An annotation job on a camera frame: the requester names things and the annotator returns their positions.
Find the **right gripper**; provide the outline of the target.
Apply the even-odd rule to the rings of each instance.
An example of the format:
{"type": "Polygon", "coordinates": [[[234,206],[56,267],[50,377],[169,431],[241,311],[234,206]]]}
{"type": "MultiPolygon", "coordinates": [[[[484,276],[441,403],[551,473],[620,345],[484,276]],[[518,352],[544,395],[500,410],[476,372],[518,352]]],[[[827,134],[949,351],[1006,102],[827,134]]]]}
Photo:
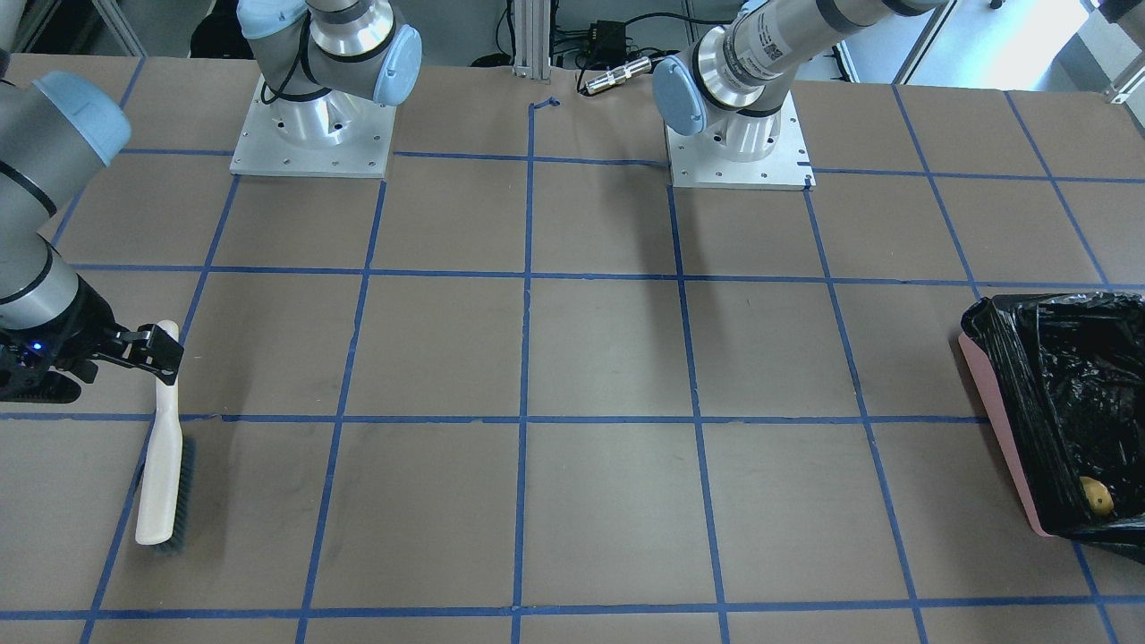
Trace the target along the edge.
{"type": "Polygon", "coordinates": [[[58,317],[29,329],[3,329],[1,401],[74,403],[82,383],[93,383],[98,374],[95,360],[144,370],[174,386],[184,354],[179,333],[179,325],[118,325],[106,299],[81,277],[58,317]]]}

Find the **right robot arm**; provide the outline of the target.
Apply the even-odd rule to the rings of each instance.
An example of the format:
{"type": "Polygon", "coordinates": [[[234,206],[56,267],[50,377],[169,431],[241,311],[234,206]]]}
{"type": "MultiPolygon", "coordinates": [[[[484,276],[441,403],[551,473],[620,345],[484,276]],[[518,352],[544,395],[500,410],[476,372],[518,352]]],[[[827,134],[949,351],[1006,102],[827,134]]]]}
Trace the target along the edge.
{"type": "MultiPolygon", "coordinates": [[[[424,37],[393,1],[237,1],[234,25],[260,66],[259,102],[290,146],[340,144],[361,107],[398,107],[424,37]]],[[[103,363],[176,387],[184,355],[161,325],[123,325],[45,227],[131,142],[123,107],[82,76],[3,79],[3,402],[69,405],[103,363]]]]}

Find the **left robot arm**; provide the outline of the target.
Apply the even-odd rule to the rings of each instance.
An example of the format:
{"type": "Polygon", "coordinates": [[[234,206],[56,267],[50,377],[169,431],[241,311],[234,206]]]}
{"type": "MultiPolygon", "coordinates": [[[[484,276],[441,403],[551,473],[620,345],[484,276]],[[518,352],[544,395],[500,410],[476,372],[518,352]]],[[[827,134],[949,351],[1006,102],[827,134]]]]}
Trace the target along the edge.
{"type": "Polygon", "coordinates": [[[919,16],[940,1],[752,1],[653,72],[653,97],[680,136],[711,136],[719,156],[769,155],[777,113],[802,63],[889,17],[919,16]]]}

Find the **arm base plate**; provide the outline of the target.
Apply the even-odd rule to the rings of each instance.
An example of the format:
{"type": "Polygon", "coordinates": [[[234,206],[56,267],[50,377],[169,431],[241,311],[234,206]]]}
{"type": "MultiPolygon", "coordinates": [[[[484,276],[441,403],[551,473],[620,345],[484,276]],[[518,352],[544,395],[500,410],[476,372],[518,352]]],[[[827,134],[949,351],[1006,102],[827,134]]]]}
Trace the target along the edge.
{"type": "Polygon", "coordinates": [[[310,102],[276,99],[259,78],[229,170],[266,178],[384,179],[397,107],[331,91],[310,102]]]}
{"type": "Polygon", "coordinates": [[[791,93],[768,117],[731,113],[695,135],[670,127],[664,135],[676,187],[805,191],[818,186],[791,93]]]}

